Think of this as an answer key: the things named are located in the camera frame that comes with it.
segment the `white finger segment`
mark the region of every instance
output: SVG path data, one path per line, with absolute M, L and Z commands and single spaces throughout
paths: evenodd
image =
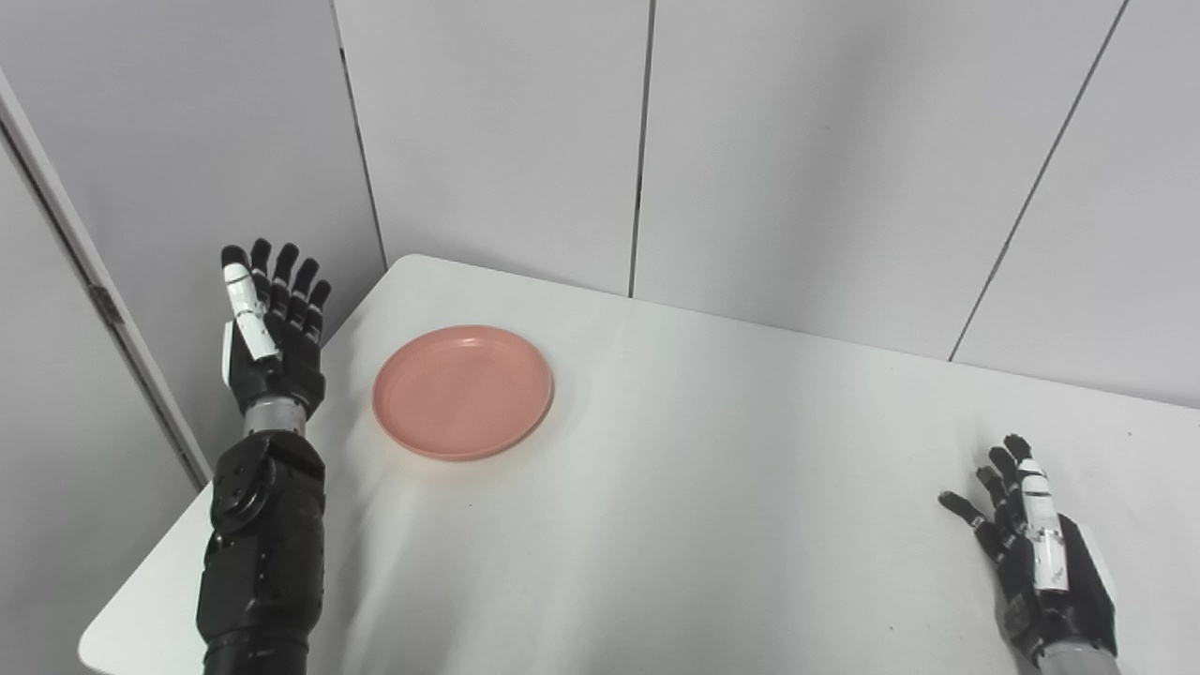
M 1018 465 L 1021 477 L 1021 501 L 1025 503 L 1026 538 L 1033 543 L 1033 589 L 1067 591 L 1067 544 L 1058 521 L 1058 510 L 1050 496 L 1050 482 L 1042 466 L 1032 459 Z
M 229 304 L 233 306 L 233 317 L 238 322 L 242 340 L 246 341 L 250 357 L 260 360 L 278 356 L 280 348 L 271 339 L 271 334 L 266 331 L 266 324 L 263 323 L 266 307 L 258 300 L 250 270 L 241 263 L 227 264 L 224 279 Z
M 221 380 L 229 386 L 229 356 L 233 354 L 233 322 L 226 322 L 224 336 L 221 339 Z

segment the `robotic arm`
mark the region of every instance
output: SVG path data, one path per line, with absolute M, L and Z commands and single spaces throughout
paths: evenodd
M 263 239 L 248 259 L 238 246 L 221 252 L 234 310 L 224 378 L 246 436 L 221 455 L 212 478 L 196 614 L 205 675 L 304 675 L 320 617 L 325 465 L 304 431 L 325 396 L 319 341 L 330 286 L 312 286 L 312 258 L 292 282 L 292 244 L 268 280 L 270 252 Z
M 1120 675 L 1115 609 L 1075 521 L 1054 506 L 1030 444 L 1008 436 L 976 477 L 995 518 L 954 492 L 937 501 L 974 530 L 1004 595 L 1004 633 L 1046 675 Z

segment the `white wall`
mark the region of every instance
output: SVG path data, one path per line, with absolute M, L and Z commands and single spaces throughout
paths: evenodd
M 0 137 L 0 670 L 76 643 L 194 497 Z
M 338 0 L 388 259 L 629 285 L 649 0 Z
M 635 294 L 946 358 L 1118 0 L 661 0 Z
M 295 240 L 332 325 L 384 271 L 328 1 L 10 0 L 0 66 L 215 458 L 221 246 Z
M 956 360 L 1200 406 L 1198 25 L 1129 4 Z

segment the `robotic forearm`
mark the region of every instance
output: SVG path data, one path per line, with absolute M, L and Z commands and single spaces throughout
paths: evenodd
M 289 289 L 290 244 L 268 282 L 269 253 L 259 240 L 247 267 L 241 249 L 222 252 L 235 316 L 226 381 L 246 436 L 221 455 L 212 479 L 196 615 L 205 675 L 304 675 L 322 610 L 325 465 L 304 430 L 324 398 L 318 341 L 329 285 L 308 293 L 317 273 L 308 259 Z

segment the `pink plate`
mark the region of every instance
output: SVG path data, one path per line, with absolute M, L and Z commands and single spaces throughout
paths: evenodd
M 376 418 L 406 448 L 437 459 L 496 454 L 546 414 L 553 378 L 541 352 L 491 325 L 454 325 L 404 345 L 379 369 Z

